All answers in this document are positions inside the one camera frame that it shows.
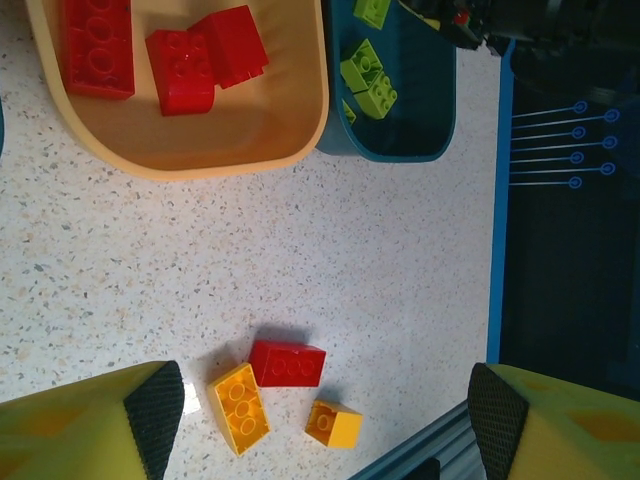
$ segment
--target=green lego brick in bin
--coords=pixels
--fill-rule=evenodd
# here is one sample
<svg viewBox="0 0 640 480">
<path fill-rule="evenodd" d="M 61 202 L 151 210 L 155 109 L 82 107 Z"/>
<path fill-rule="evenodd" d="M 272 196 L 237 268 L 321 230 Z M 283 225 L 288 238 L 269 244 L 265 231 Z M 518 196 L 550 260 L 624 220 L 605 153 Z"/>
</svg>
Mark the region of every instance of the green lego brick in bin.
<svg viewBox="0 0 640 480">
<path fill-rule="evenodd" d="M 371 88 L 366 92 L 356 93 L 355 98 L 365 115 L 381 120 L 391 110 L 398 98 L 398 92 L 391 86 L 391 79 L 384 72 L 381 72 Z"/>
<path fill-rule="evenodd" d="M 370 27 L 382 30 L 391 0 L 358 0 L 353 14 Z"/>
<path fill-rule="evenodd" d="M 340 62 L 340 74 L 353 93 L 367 90 L 382 71 L 382 63 L 365 39 L 347 60 Z"/>
<path fill-rule="evenodd" d="M 356 121 L 356 114 L 353 112 L 353 110 L 351 110 L 351 107 L 347 102 L 344 101 L 344 99 L 342 99 L 342 108 L 344 108 L 344 114 L 347 117 L 349 125 L 353 125 L 353 123 Z"/>
</svg>

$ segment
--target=square yellow brick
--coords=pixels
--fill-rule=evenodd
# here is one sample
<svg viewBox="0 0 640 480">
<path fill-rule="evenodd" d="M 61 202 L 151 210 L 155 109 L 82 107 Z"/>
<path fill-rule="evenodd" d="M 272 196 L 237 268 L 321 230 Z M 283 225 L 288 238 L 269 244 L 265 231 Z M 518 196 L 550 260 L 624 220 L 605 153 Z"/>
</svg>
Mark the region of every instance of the square yellow brick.
<svg viewBox="0 0 640 480">
<path fill-rule="evenodd" d="M 207 386 L 216 423 L 236 455 L 270 431 L 251 364 L 243 363 Z"/>
<path fill-rule="evenodd" d="M 305 432 L 330 448 L 355 448 L 362 418 L 345 406 L 316 400 Z"/>
</svg>

